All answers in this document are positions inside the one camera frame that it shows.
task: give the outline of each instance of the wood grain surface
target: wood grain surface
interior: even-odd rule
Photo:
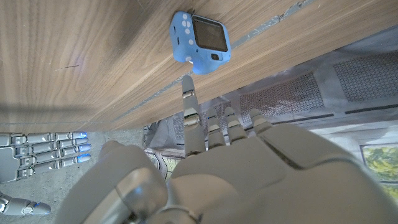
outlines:
[[[0,131],[137,128],[182,110],[172,57],[175,11],[216,19],[234,42],[297,1],[0,0]],[[204,102],[398,24],[398,1],[314,0],[194,75]]]

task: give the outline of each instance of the concrete floor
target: concrete floor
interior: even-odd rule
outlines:
[[[109,140],[116,140],[121,144],[135,144],[141,148],[144,145],[144,132],[142,129],[130,129],[108,132],[87,133],[89,143],[92,145],[91,160],[82,164],[64,167],[44,174],[34,174],[28,179],[19,180],[0,185],[0,191],[11,197],[26,198],[36,202],[44,202],[51,206],[51,214],[38,216],[13,217],[0,215],[0,223],[32,224],[54,223],[60,206],[68,191],[98,160],[102,145]]]

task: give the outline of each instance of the robotic hand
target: robotic hand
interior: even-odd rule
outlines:
[[[51,208],[46,203],[12,198],[0,192],[0,213],[5,215],[48,215],[50,212]]]
[[[86,133],[0,133],[0,184],[25,179],[33,173],[43,173],[90,159],[91,149]],[[5,215],[48,215],[50,206],[12,198],[0,192],[0,213]]]
[[[183,78],[186,159],[165,183],[144,151],[108,142],[56,223],[396,223],[398,208],[355,158],[291,124],[250,113],[248,138],[226,108],[229,146],[208,112],[208,151],[193,81]]]

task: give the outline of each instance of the mesh vent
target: mesh vent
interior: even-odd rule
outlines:
[[[175,138],[177,140],[184,140],[184,119],[173,118],[173,126],[174,126]]]
[[[310,72],[294,80],[240,98],[242,120],[251,123],[249,112],[257,108],[265,117],[323,108],[317,82]]]
[[[398,51],[333,66],[349,102],[398,95]]]

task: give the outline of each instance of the metal panel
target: metal panel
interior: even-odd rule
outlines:
[[[398,95],[398,51],[334,65],[349,102]]]
[[[251,122],[249,112],[257,108],[265,117],[323,108],[317,82],[310,72],[294,80],[240,97],[242,120]]]

